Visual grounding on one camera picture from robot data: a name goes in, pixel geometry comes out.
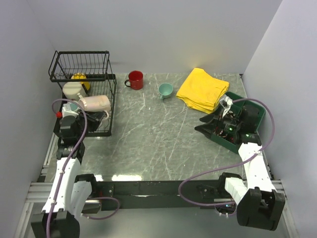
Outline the pink mug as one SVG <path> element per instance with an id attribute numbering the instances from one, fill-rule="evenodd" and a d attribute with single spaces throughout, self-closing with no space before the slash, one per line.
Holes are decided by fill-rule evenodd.
<path id="1" fill-rule="evenodd" d="M 106 95 L 97 95 L 90 97 L 83 97 L 80 93 L 78 104 L 87 112 L 105 112 L 106 119 L 109 118 L 109 112 L 111 111 L 111 103 Z"/>

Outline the speckled teal mug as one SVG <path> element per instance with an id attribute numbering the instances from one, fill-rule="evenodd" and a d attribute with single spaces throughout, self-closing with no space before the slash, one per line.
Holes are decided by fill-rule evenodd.
<path id="1" fill-rule="evenodd" d="M 72 102 L 67 102 L 64 104 L 65 111 L 77 112 L 79 110 L 78 106 Z"/>

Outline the floral mug green inside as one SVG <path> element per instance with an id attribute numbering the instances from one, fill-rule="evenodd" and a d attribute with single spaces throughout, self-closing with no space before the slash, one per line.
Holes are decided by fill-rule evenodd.
<path id="1" fill-rule="evenodd" d="M 80 99 L 78 93 L 81 97 L 87 96 L 85 89 L 80 82 L 66 82 L 62 87 L 62 91 L 67 99 L 73 101 L 78 101 Z"/>

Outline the small teal cup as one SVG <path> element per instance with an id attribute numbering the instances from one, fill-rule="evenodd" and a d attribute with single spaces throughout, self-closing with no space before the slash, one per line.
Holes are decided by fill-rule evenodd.
<path id="1" fill-rule="evenodd" d="M 173 86 L 169 83 L 163 83 L 159 86 L 158 92 L 161 99 L 166 99 L 173 93 Z"/>

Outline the red mug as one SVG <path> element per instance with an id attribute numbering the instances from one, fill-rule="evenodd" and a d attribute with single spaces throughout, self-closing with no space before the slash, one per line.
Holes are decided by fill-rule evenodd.
<path id="1" fill-rule="evenodd" d="M 126 87 L 130 87 L 133 90 L 140 90 L 143 88 L 143 73 L 134 70 L 128 74 L 128 79 L 124 82 Z"/>

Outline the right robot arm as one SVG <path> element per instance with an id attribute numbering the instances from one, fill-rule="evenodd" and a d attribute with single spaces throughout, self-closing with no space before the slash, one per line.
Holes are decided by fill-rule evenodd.
<path id="1" fill-rule="evenodd" d="M 233 105 L 224 114 L 219 107 L 200 118 L 195 130 L 211 141 L 238 154 L 244 162 L 246 179 L 223 173 L 217 185 L 221 197 L 232 196 L 237 207 L 238 224 L 262 230 L 276 230 L 285 205 L 285 196 L 277 192 L 267 172 L 258 128 L 265 109 L 252 102 Z"/>

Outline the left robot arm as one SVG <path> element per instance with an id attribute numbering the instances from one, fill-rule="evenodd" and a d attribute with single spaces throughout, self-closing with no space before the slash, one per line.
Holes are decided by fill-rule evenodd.
<path id="1" fill-rule="evenodd" d="M 86 200 L 96 198 L 99 193 L 93 174 L 79 174 L 87 127 L 85 113 L 77 117 L 65 116 L 59 121 L 55 178 L 41 212 L 31 219 L 31 228 L 37 238 L 80 236 L 78 218 Z"/>

